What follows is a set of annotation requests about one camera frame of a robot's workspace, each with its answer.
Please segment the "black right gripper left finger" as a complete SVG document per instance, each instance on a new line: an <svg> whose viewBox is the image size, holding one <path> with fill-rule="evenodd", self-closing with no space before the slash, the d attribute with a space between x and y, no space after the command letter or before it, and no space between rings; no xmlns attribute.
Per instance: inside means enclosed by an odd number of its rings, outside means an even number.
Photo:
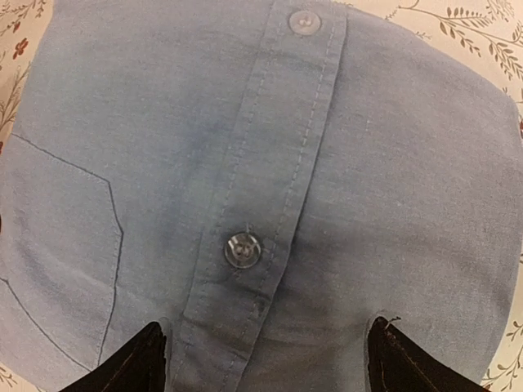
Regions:
<svg viewBox="0 0 523 392"><path fill-rule="evenodd" d="M63 392L161 392L167 386L167 322L148 323Z"/></svg>

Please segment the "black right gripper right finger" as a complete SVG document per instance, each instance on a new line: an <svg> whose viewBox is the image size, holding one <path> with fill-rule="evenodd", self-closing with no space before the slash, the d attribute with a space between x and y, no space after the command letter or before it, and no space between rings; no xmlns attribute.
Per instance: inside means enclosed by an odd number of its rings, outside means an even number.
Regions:
<svg viewBox="0 0 523 392"><path fill-rule="evenodd" d="M365 341L366 388L372 392L481 392L485 388L437 361L390 320L377 316Z"/></svg>

